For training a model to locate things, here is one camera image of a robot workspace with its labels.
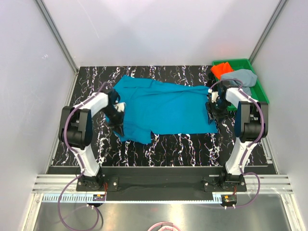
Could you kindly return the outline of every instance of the white panel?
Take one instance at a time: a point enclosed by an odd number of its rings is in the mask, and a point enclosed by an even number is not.
[[[308,2],[289,1],[254,68],[269,98],[269,139],[308,226]]]
[[[73,72],[32,0],[0,1],[0,230],[21,230]]]
[[[279,0],[44,0],[77,65],[249,58]]]

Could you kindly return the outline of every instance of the black marble tabletop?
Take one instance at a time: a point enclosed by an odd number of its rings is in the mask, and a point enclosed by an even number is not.
[[[152,78],[161,82],[189,86],[211,86],[211,66],[95,66],[81,67],[70,105],[85,100],[103,82],[114,86],[123,75]],[[218,133],[152,134],[152,143],[143,145],[119,138],[106,126],[103,113],[93,118],[92,150],[101,166],[219,166],[229,158],[235,136],[234,112],[218,124]],[[252,151],[249,165],[267,165],[261,144]],[[59,142],[52,166],[76,166],[74,155]]]

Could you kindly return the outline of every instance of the green plastic bin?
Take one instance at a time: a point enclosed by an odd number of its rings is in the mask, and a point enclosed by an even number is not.
[[[218,61],[213,61],[212,65],[218,65],[220,63],[225,63],[228,62],[230,64],[230,66],[232,67],[232,69],[234,71],[240,70],[240,69],[247,69],[247,70],[251,70],[253,73],[255,73],[253,67],[251,66],[250,62],[248,59],[230,59],[230,60],[218,60]],[[267,102],[269,103],[269,99],[267,98],[260,82],[259,79],[257,79],[256,85],[252,88],[250,88],[251,90],[251,97],[253,99],[256,99],[260,102]],[[228,107],[228,111],[236,111],[236,107],[234,105],[231,105]]]

